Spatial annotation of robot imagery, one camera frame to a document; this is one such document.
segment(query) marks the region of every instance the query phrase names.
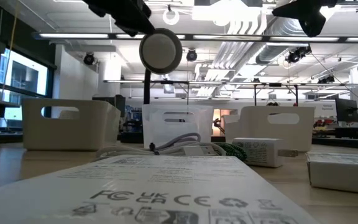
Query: ce mark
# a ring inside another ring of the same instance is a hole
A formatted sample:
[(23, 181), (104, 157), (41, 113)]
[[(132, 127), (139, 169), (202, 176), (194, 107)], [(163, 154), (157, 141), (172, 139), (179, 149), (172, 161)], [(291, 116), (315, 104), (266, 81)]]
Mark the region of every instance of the ce mark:
[[(191, 197), (191, 195), (180, 195), (180, 196), (175, 197), (173, 200), (180, 205), (190, 205), (189, 203), (185, 202), (185, 200), (186, 200), (185, 198), (189, 198), (189, 197)], [(194, 203), (196, 203), (197, 205), (204, 206), (204, 207), (210, 207), (211, 205), (207, 204), (208, 199), (210, 199), (209, 196), (196, 197), (196, 198), (194, 198)]]

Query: computer monitor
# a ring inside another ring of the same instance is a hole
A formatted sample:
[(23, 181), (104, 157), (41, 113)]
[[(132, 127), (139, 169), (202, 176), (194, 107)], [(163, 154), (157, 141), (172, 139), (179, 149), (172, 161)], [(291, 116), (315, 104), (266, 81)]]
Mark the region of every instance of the computer monitor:
[(126, 98), (121, 95), (116, 95), (112, 97), (92, 97), (92, 100), (101, 100), (109, 102), (111, 105), (115, 106), (121, 111), (121, 117), (125, 117), (125, 101)]
[(336, 118), (338, 121), (358, 122), (356, 101), (335, 99), (335, 104), (336, 104)]

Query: wooden table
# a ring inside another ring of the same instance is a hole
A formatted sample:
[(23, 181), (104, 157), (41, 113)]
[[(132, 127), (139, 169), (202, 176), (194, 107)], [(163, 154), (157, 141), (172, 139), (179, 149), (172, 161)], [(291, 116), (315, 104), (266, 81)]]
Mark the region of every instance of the wooden table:
[[(313, 145), (312, 151), (358, 154), (358, 149), (319, 145)], [(94, 152), (27, 152), (22, 144), (0, 144), (0, 186), (86, 164), (93, 158)], [(285, 165), (277, 169), (253, 169), (321, 223), (358, 224), (357, 193), (312, 188), (305, 156), (285, 159)]]

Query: white storage bin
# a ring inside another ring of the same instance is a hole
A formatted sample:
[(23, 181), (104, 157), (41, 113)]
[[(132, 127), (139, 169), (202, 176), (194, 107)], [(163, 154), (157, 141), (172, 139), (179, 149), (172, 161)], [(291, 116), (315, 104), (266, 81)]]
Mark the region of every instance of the white storage bin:
[(239, 120), (240, 115), (223, 115), (226, 143), (232, 143), (233, 139), (241, 137)]
[(242, 138), (282, 139), (284, 149), (305, 152), (311, 147), (313, 123), (312, 107), (246, 106), (239, 128)]
[[(45, 118), (47, 106), (73, 107), (58, 119)], [(117, 141), (121, 112), (104, 101), (24, 99), (23, 143), (26, 149), (96, 151)]]
[(202, 142), (211, 142), (213, 107), (196, 105), (143, 105), (144, 147), (169, 142), (187, 133), (198, 133)]

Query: green cable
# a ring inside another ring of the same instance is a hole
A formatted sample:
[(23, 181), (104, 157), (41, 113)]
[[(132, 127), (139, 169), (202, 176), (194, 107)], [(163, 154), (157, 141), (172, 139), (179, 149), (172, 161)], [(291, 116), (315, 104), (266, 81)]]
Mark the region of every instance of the green cable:
[(215, 143), (218, 146), (221, 146), (225, 151), (227, 156), (236, 156), (241, 161), (244, 161), (247, 159), (247, 154), (242, 150), (240, 147), (235, 146), (233, 144), (229, 143)]

